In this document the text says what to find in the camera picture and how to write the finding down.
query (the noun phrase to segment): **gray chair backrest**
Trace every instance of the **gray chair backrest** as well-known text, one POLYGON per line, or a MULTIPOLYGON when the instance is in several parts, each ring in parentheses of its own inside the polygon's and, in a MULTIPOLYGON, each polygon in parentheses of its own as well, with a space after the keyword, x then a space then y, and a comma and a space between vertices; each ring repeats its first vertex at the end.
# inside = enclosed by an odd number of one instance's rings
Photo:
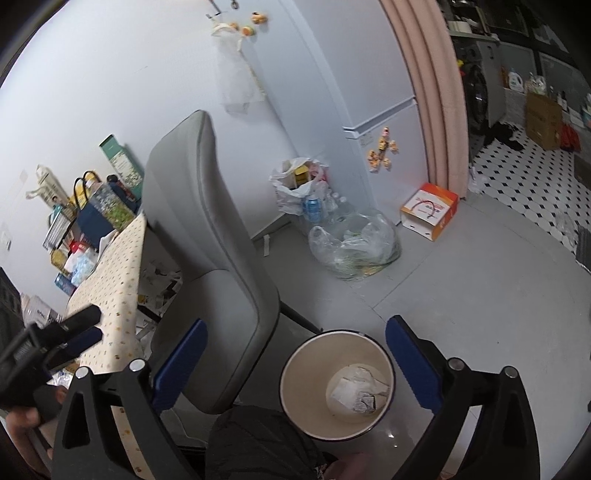
POLYGON ((178 342, 201 317, 209 342, 185 395, 201 411, 220 413, 231 406, 267 344, 279 296, 220 175, 206 112, 193 113, 154 147, 142 204, 183 276, 152 351, 157 355, 178 342))

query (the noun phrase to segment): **yellow toy figure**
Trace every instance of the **yellow toy figure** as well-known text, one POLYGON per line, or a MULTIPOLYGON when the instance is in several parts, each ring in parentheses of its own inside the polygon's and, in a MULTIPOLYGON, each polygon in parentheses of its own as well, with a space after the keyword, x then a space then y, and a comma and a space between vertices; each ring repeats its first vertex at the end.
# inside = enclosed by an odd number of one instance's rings
POLYGON ((386 151, 390 149, 393 153, 398 153, 398 146, 394 140, 390 140, 390 129, 384 127, 382 130, 382 136, 378 140, 378 153, 375 150, 368 152, 369 171, 371 173, 377 173, 379 171, 380 164, 384 165, 386 170, 392 168, 392 162, 386 157, 386 151))

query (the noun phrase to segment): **clear plastic bag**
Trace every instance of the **clear plastic bag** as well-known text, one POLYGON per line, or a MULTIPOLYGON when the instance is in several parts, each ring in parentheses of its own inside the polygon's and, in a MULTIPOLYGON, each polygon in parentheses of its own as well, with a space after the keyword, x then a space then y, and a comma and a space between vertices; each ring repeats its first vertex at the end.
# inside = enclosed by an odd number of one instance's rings
POLYGON ((346 280, 373 275, 401 253, 394 225, 377 210, 351 213, 326 227, 317 225, 308 242, 316 259, 346 280))
POLYGON ((566 237, 570 246, 574 248, 577 244, 577 226, 568 213, 559 212, 556 215, 556 229, 566 237))
POLYGON ((232 111, 245 111, 248 104, 263 102, 265 92, 242 55, 240 32, 220 23, 212 36, 217 50, 217 86, 222 105, 232 111))

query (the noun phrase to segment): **laundry room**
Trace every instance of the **laundry room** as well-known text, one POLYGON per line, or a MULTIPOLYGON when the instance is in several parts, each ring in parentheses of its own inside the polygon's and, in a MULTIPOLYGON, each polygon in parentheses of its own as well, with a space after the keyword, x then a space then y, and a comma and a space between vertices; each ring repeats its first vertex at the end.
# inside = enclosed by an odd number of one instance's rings
POLYGON ((473 189, 576 254, 591 223, 587 81, 520 0, 440 0, 440 8, 463 80, 473 189))

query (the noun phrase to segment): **freezer door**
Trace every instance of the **freezer door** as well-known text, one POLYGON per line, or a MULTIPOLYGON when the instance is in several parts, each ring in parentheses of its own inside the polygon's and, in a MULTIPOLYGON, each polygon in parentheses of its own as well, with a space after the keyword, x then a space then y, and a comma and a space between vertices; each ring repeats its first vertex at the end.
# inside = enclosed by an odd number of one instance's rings
POLYGON ((357 140, 349 140, 364 162, 371 192, 376 206, 394 223, 400 222, 400 208, 428 181, 427 157, 417 104, 399 111, 357 140), (369 171, 366 158, 369 150, 378 150, 378 141, 384 127, 390 129, 390 139, 396 141, 398 153, 388 151, 392 169, 380 167, 377 173, 369 171))
POLYGON ((414 97, 379 0, 281 0, 322 71, 346 129, 414 97))

